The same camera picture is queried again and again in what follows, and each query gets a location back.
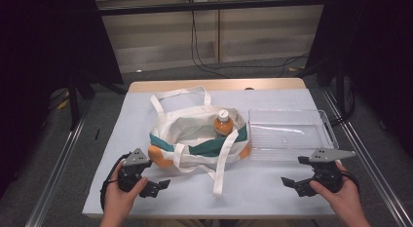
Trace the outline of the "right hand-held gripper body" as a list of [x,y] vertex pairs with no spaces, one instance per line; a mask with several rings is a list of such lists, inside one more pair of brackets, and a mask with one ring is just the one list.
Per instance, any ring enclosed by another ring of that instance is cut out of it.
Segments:
[[342,173],[336,166],[336,161],[352,158],[355,151],[345,151],[338,149],[317,149],[311,156],[299,156],[298,162],[313,168],[314,176],[298,181],[299,184],[309,183],[312,180],[319,182],[330,192],[338,192],[342,188]]

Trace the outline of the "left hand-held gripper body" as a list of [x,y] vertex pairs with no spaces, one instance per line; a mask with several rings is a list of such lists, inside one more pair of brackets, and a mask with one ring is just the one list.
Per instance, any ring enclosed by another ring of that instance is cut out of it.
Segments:
[[143,171],[151,166],[152,161],[146,157],[140,148],[136,148],[129,154],[123,162],[122,168],[118,171],[119,188],[124,192],[130,192],[141,178]]

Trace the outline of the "person's left hand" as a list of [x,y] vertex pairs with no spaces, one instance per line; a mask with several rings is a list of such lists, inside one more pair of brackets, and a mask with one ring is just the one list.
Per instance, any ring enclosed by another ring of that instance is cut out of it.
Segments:
[[148,179],[143,177],[134,185],[130,192],[124,192],[119,188],[116,181],[117,178],[118,173],[115,171],[110,177],[111,183],[106,190],[102,219],[125,220],[133,207],[134,200],[148,182]]

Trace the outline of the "person's right hand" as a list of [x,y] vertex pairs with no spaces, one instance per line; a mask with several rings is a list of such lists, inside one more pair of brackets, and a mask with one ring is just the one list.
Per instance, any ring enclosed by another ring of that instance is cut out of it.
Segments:
[[342,188],[337,193],[330,192],[319,182],[312,180],[310,186],[328,201],[339,219],[350,226],[362,217],[362,208],[357,186],[347,177],[342,179]]

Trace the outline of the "pale grey table mat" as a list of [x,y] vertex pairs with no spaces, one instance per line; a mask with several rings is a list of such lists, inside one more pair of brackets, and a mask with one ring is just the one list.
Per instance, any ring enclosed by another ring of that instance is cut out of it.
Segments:
[[[244,118],[250,109],[317,110],[306,89],[214,91],[218,106],[234,107]],[[142,219],[178,218],[304,218],[330,216],[333,211],[321,196],[301,198],[282,184],[283,177],[306,179],[310,167],[296,161],[251,160],[250,156],[227,165],[223,194],[212,194],[212,180],[202,170],[182,173],[152,166],[145,176],[169,179],[169,187],[156,198],[140,198],[131,216]]]

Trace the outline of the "clear plastic container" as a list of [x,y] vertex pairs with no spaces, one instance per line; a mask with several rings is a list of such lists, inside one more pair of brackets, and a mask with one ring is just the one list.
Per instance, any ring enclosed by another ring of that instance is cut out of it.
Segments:
[[291,162],[316,149],[338,149],[322,110],[250,109],[251,160]]

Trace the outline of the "white teal orange tote bag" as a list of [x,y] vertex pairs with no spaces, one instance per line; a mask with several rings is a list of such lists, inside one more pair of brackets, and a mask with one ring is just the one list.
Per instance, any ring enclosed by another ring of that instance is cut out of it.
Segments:
[[[201,95],[203,103],[166,111],[162,101],[181,95]],[[222,195],[225,167],[250,154],[247,123],[235,108],[216,106],[203,87],[153,94],[150,97],[157,118],[149,133],[148,155],[158,167],[176,167],[181,172],[204,170],[213,180],[212,194]],[[227,110],[234,122],[228,136],[218,137],[213,122],[220,110]]]

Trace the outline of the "black metal stand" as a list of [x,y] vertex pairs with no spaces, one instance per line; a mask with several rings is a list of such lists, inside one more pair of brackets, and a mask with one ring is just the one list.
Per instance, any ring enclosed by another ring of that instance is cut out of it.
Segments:
[[125,89],[116,86],[114,83],[105,81],[103,78],[99,78],[96,75],[82,71],[75,71],[70,73],[67,76],[66,83],[71,111],[70,129],[72,131],[74,131],[75,128],[80,124],[80,111],[77,93],[80,93],[83,99],[93,99],[95,96],[95,92],[92,87],[92,83],[100,84],[104,88],[118,95],[125,95],[127,93]]
[[356,110],[356,97],[353,85],[346,87],[344,66],[341,60],[332,57],[324,58],[315,64],[303,68],[296,74],[297,78],[304,78],[310,75],[317,75],[317,83],[320,87],[327,87],[335,81],[335,94],[339,114],[329,118],[331,126],[338,126],[346,123]]

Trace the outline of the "orange juice bottle white cap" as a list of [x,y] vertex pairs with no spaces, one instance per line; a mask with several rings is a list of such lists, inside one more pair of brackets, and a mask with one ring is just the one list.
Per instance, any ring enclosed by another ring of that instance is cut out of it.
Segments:
[[228,136],[234,127],[234,122],[227,110],[220,110],[213,122],[213,128],[218,137]]

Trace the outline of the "dark curtain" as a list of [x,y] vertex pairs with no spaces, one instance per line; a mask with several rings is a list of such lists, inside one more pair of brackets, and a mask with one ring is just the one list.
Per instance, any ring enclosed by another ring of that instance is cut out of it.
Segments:
[[413,0],[326,0],[306,66],[349,76],[413,157]]
[[0,198],[28,157],[51,95],[94,96],[123,78],[95,0],[0,0]]

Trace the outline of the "black horizontal bar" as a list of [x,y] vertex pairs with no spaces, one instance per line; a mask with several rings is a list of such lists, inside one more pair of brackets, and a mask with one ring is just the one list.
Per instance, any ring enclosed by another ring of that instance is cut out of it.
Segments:
[[98,10],[101,16],[123,16],[158,13],[178,13],[213,10],[234,10],[249,8],[295,7],[323,5],[327,0],[243,0],[243,1],[215,1],[200,3],[180,3],[165,5],[133,6],[133,7],[106,7]]

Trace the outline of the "metal floor rail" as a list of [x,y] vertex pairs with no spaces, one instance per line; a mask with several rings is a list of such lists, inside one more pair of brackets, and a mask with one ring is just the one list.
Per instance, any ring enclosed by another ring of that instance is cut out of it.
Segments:
[[344,164],[359,181],[371,225],[413,227],[413,158],[361,100],[354,115],[334,131],[341,148],[357,152]]
[[48,179],[48,182],[40,196],[37,200],[36,205],[29,215],[25,227],[42,227],[44,219],[48,213],[48,210],[52,204],[53,198],[56,195],[57,187],[59,186],[63,172],[69,162],[71,154],[75,148],[78,138],[84,127],[86,117],[90,111],[91,100],[85,102],[85,106],[80,115],[80,120],[75,125],[74,129],[70,131],[68,138],[60,152],[60,155],[56,161],[54,169]]

